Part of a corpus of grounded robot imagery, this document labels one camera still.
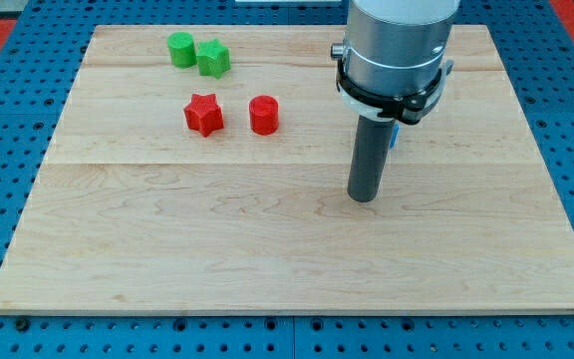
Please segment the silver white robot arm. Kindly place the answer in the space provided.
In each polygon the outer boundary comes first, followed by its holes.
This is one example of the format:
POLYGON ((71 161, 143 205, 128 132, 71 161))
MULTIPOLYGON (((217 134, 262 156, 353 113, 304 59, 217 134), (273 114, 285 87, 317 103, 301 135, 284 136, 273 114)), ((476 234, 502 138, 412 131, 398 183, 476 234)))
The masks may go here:
POLYGON ((336 87, 360 116, 415 125, 439 101, 453 61, 444 60, 459 0, 351 0, 336 87))

